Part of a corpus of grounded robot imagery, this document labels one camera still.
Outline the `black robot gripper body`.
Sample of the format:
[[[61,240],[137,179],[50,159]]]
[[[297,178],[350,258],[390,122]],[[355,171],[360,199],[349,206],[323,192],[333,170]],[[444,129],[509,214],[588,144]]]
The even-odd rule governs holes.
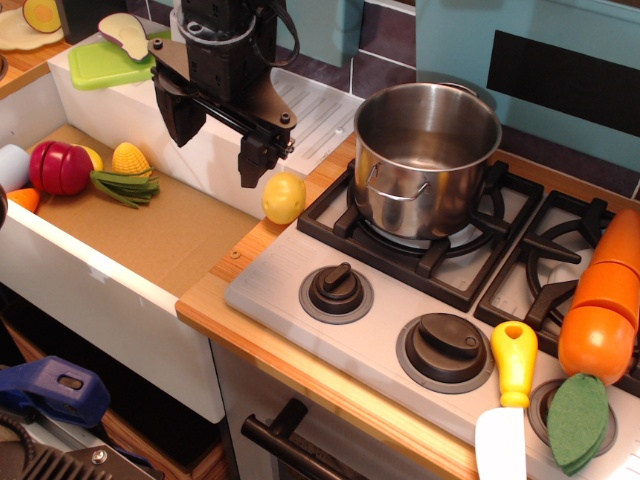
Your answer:
[[[283,1],[183,1],[178,37],[151,40],[155,79],[188,88],[206,113],[243,135],[260,133],[277,149],[292,146],[296,119],[275,93],[271,71],[293,63],[277,59],[277,29],[297,33]]]

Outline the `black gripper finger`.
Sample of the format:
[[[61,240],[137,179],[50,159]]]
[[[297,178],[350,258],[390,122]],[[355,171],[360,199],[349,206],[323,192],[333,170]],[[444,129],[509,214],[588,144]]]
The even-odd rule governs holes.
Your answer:
[[[166,129],[178,147],[186,145],[203,127],[206,113],[188,88],[168,79],[155,79],[156,102]]]
[[[242,137],[238,155],[238,171],[242,188],[255,188],[260,178],[272,170],[279,159],[278,149],[260,133]]]

